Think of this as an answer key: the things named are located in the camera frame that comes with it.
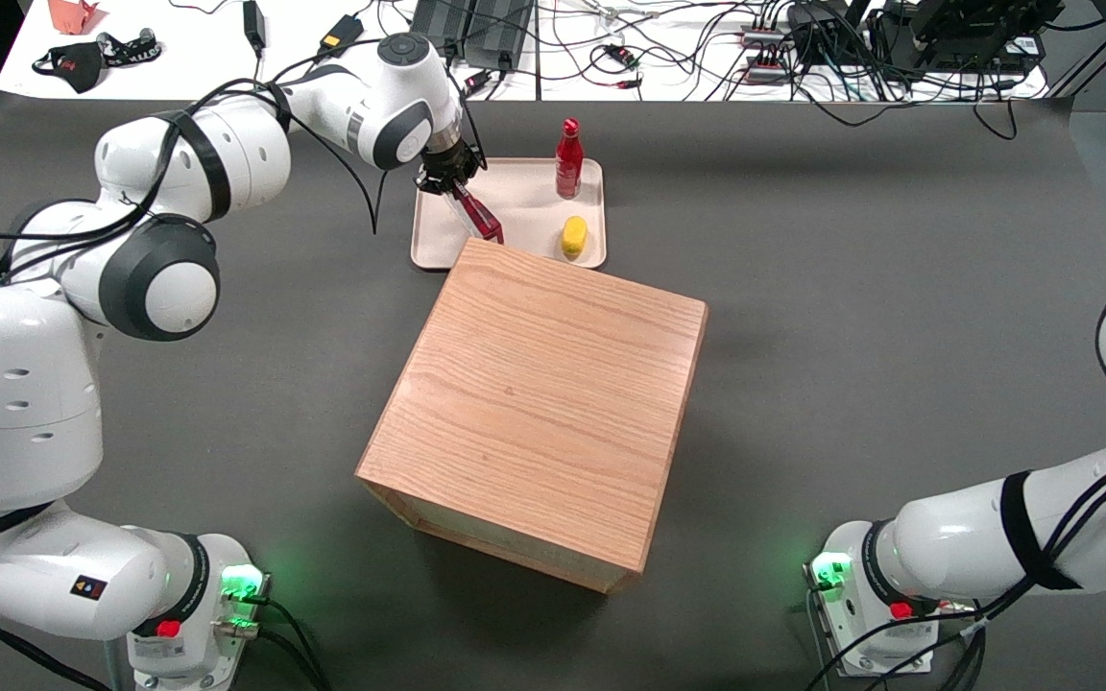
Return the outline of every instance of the red button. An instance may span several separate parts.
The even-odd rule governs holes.
[[[181,630],[181,621],[160,621],[156,626],[156,635],[161,638],[174,638]]]
[[[890,606],[890,616],[904,620],[904,618],[912,618],[914,616],[912,605],[908,603],[895,603]]]

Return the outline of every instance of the green light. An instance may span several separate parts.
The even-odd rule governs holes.
[[[263,572],[250,564],[232,565],[220,572],[220,591],[230,598],[250,598],[259,595],[263,586]]]
[[[813,558],[811,570],[822,590],[833,590],[843,586],[844,578],[852,570],[852,556],[841,552],[822,552]]]

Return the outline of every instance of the logo sticker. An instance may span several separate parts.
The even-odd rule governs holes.
[[[101,595],[105,594],[105,586],[108,586],[108,583],[104,580],[81,576],[75,578],[75,585],[71,586],[71,595],[79,595],[80,598],[88,600],[100,600]]]

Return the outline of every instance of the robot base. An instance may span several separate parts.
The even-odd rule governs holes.
[[[127,636],[127,655],[136,688],[148,691],[228,691],[237,674],[244,638],[220,635],[218,622],[254,622],[258,607],[229,599],[225,569],[251,569],[240,542],[225,535],[200,535],[207,551],[207,590],[174,638]],[[265,595],[269,578],[258,569],[254,594]]]
[[[807,565],[806,577],[815,589],[818,618],[826,632],[831,652],[837,656],[865,634],[878,626],[895,621],[890,607],[883,603],[869,586],[860,564],[862,545],[872,522],[852,521],[834,530],[826,537],[822,554]],[[828,589],[820,589],[828,580]],[[908,660],[921,648],[936,643],[938,621],[921,621],[891,627],[866,639],[843,656],[843,677],[878,677]],[[919,658],[919,663],[905,666],[899,673],[927,673],[931,670],[933,652]]]

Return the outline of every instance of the red paper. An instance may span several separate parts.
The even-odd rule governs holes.
[[[49,0],[49,18],[54,22],[54,28],[62,33],[84,33],[88,19],[96,12],[100,3],[87,4],[84,0],[79,3],[71,3],[67,0]]]

